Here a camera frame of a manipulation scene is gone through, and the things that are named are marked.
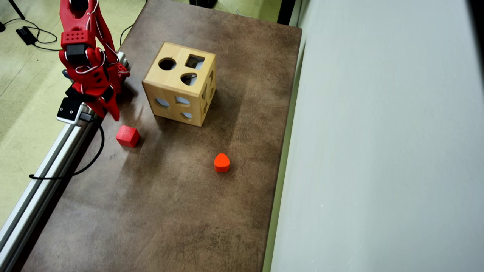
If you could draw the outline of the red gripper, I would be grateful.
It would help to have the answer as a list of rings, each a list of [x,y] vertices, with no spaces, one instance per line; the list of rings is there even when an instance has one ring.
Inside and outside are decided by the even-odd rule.
[[[119,53],[111,49],[66,48],[59,51],[59,58],[72,80],[66,96],[77,103],[86,103],[102,119],[109,112],[119,121],[116,103],[122,85]]]

